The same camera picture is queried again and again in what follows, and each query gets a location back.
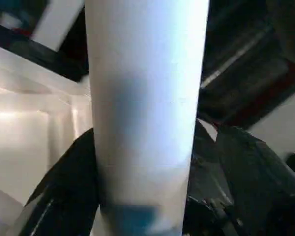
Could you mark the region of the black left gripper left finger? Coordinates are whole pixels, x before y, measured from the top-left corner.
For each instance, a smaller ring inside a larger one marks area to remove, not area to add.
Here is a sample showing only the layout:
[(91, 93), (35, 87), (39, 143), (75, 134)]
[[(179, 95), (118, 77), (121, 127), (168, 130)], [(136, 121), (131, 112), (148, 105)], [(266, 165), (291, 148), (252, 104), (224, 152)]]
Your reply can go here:
[(94, 132), (78, 137), (45, 174), (25, 206), (20, 236), (88, 236), (99, 207)]

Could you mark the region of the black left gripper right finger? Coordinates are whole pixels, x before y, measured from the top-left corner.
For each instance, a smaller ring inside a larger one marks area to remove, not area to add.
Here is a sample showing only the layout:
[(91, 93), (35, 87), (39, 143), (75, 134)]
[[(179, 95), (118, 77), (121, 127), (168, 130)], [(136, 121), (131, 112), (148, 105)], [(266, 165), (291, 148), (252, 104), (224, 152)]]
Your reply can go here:
[(295, 236), (295, 172), (266, 142), (237, 127), (219, 127), (217, 151), (248, 233)]

